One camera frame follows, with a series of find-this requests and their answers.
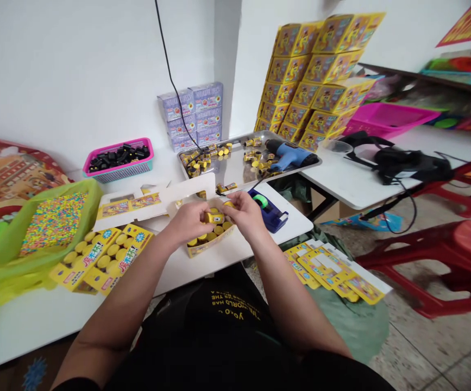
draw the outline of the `pink plastic basket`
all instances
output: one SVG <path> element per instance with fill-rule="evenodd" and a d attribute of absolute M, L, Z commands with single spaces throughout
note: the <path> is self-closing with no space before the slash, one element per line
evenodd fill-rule
<path fill-rule="evenodd" d="M 370 103 L 359 107 L 343 134 L 365 130 L 369 136 L 392 138 L 439 115 L 438 111 L 390 103 Z"/>
<path fill-rule="evenodd" d="M 104 148 L 98 148 L 89 153 L 87 160 L 85 161 L 85 165 L 83 166 L 83 174 L 87 178 L 94 178 L 101 183 L 107 183 L 152 170 L 151 160 L 154 157 L 154 150 L 152 149 L 152 143 L 150 142 L 150 139 L 146 137 L 137 138 L 135 140 L 125 141 L 125 143 L 131 145 L 134 148 L 147 146 L 150 155 L 146 159 L 91 173 L 89 169 L 92 159 L 96 158 L 99 154 L 102 153 L 115 152 L 120 146 L 123 145 L 123 143 L 114 144 Z"/>

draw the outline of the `white table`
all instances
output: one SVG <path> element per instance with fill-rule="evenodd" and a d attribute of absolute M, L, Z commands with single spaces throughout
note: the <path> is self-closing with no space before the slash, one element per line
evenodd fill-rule
<path fill-rule="evenodd" d="M 444 130 L 423 125 L 394 137 L 390 141 L 407 150 L 421 150 L 428 155 L 440 157 L 434 153 L 438 151 L 471 161 L 471 132 Z M 328 196 L 323 202 L 324 205 L 321 204 L 322 208 L 317 208 L 316 216 L 315 213 L 309 216 L 312 221 L 336 200 L 360 210 L 403 191 L 399 185 L 382 185 L 376 173 L 367 166 L 330 154 L 322 155 L 322 160 L 321 165 L 301 172 L 301 175 L 326 193 L 323 193 L 324 196 Z M 452 168 L 465 164 L 456 159 L 449 159 L 449 161 Z M 410 188 L 420 184 L 420 181 L 406 178 L 402 180 L 402 183 Z"/>
<path fill-rule="evenodd" d="M 177 159 L 171 150 L 155 153 L 154 171 L 143 174 L 148 183 L 161 180 L 183 181 Z M 79 173 L 73 173 L 80 179 Z M 106 192 L 128 189 L 135 180 L 124 179 L 104 186 Z M 270 199 L 279 209 L 290 216 L 284 227 L 272 234 L 276 243 L 286 242 L 313 228 L 313 224 L 279 195 L 268 184 L 257 190 Z M 159 228 L 166 225 L 165 217 L 143 222 Z M 205 275 L 252 256 L 252 249 L 236 230 L 222 243 L 190 259 L 184 248 L 178 249 L 166 264 L 156 288 L 160 295 Z M 104 296 L 70 293 L 62 287 L 53 291 L 39 289 L 22 295 L 0 307 L 0 364 L 24 355 L 34 349 L 79 331 L 104 300 Z"/>

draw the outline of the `green plastic bag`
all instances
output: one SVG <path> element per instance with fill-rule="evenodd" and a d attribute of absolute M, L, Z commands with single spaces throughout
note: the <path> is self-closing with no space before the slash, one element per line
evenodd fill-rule
<path fill-rule="evenodd" d="M 71 244 L 67 247 L 53 246 L 39 249 L 32 254 L 18 258 L 27 228 L 38 205 L 50 198 L 78 192 L 87 193 L 87 198 L 81 210 L 78 230 Z M 33 273 L 49 265 L 54 266 L 60 262 L 92 229 L 102 195 L 103 191 L 99 188 L 98 183 L 94 179 L 87 179 L 46 190 L 29 199 L 11 222 L 5 235 L 0 237 L 0 282 Z"/>
<path fill-rule="evenodd" d="M 339 238 L 324 233 L 318 225 L 311 231 L 281 244 L 280 248 L 286 251 L 309 239 L 331 243 L 349 259 L 354 260 Z M 389 311 L 386 303 L 381 301 L 374 306 L 363 300 L 352 303 L 323 287 L 313 290 L 306 286 L 306 290 L 344 339 L 355 360 L 368 364 L 380 352 L 389 335 Z"/>

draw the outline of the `heat gun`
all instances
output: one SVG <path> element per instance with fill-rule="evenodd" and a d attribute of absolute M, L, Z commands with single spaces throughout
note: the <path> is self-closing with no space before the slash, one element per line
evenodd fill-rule
<path fill-rule="evenodd" d="M 280 156 L 279 162 L 270 167 L 271 171 L 284 171 L 290 164 L 296 167 L 306 167 L 318 162 L 316 154 L 288 142 L 268 140 L 266 148 L 276 156 Z"/>

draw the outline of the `power cord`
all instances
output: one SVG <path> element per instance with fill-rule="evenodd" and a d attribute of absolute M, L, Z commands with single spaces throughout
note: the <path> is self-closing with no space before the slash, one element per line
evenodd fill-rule
<path fill-rule="evenodd" d="M 262 181 L 264 181 L 267 177 L 268 177 L 268 174 L 263 175 L 262 178 L 259 179 L 259 180 L 257 181 L 257 183 L 256 183 L 255 185 L 253 185 L 253 187 L 252 187 L 250 190 L 248 190 L 248 191 L 251 191 L 251 190 L 253 190 L 254 188 L 256 188 L 257 186 L 259 186 L 260 183 L 261 183 Z"/>
<path fill-rule="evenodd" d="M 395 231 L 392 230 L 391 226 L 389 225 L 389 221 L 387 220 L 386 212 L 382 213 L 382 215 L 384 217 L 384 220 L 386 222 L 386 225 L 387 225 L 387 229 L 389 229 L 389 232 L 391 232 L 392 234 L 395 234 L 395 235 L 401 235 L 401 234 L 405 234 L 407 231 L 409 231 L 413 227 L 413 224 L 416 221 L 416 217 L 418 216 L 418 207 L 416 206 L 415 198 L 413 197 L 411 192 L 407 189 L 407 187 L 404 186 L 402 181 L 398 178 L 393 178 L 393 180 L 395 180 L 401 187 L 404 188 L 405 193 L 409 196 L 409 198 L 411 199 L 411 202 L 413 203 L 413 210 L 414 210 L 413 218 L 412 218 L 411 222 L 409 223 L 409 226 L 405 230 L 400 231 L 400 232 L 395 232 Z"/>
<path fill-rule="evenodd" d="M 434 151 L 435 154 L 439 155 L 442 159 L 446 159 L 446 160 L 449 160 L 447 159 L 448 157 L 451 158 L 451 159 L 454 159 L 454 160 L 458 160 L 458 161 L 461 161 L 463 163 L 469 163 L 471 164 L 470 161 L 468 160 L 464 160 L 464 159 L 460 159 L 459 157 L 455 157 L 455 156 L 452 156 L 452 155 L 448 155 L 446 153 L 443 153 L 443 152 L 439 152 L 439 151 Z M 471 175 L 462 175 L 464 178 L 471 178 Z M 457 187 L 457 188 L 469 188 L 470 186 L 467 185 L 467 186 L 458 186 L 458 185 L 454 185 L 452 183 L 449 183 L 450 186 L 454 186 L 454 187 Z"/>
<path fill-rule="evenodd" d="M 201 151 L 201 153 L 204 153 L 204 151 L 199 146 L 199 144 L 190 135 L 188 127 L 186 126 L 185 117 L 183 116 L 183 105 L 181 105 L 181 98 L 179 97 L 177 88 L 175 88 L 174 81 L 172 80 L 172 72 L 170 71 L 170 63 L 168 62 L 168 54 L 166 53 L 165 37 L 163 36 L 163 27 L 161 26 L 161 18 L 159 16 L 158 0 L 155 0 L 155 11 L 158 14 L 159 31 L 161 32 L 161 41 L 163 42 L 163 49 L 165 50 L 165 59 L 166 59 L 166 66 L 168 67 L 168 76 L 170 77 L 170 83 L 172 83 L 172 87 L 174 87 L 175 95 L 177 96 L 177 100 L 179 101 L 179 109 L 180 109 L 179 113 L 181 114 L 181 119 L 183 120 L 183 126 L 185 127 L 186 133 L 188 133 L 188 137 L 190 138 L 190 140 L 193 141 L 193 143 L 197 146 L 197 148 Z"/>

